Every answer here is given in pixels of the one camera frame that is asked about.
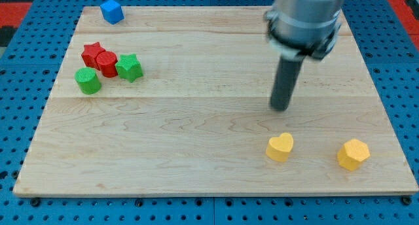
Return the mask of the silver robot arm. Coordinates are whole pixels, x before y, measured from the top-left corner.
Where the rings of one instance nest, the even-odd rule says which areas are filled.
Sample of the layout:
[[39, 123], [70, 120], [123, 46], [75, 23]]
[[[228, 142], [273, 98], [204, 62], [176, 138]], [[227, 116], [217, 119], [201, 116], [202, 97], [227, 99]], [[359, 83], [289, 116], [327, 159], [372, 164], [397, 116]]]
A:
[[289, 61], [322, 60], [336, 44], [344, 0], [274, 0], [265, 13], [269, 43]]

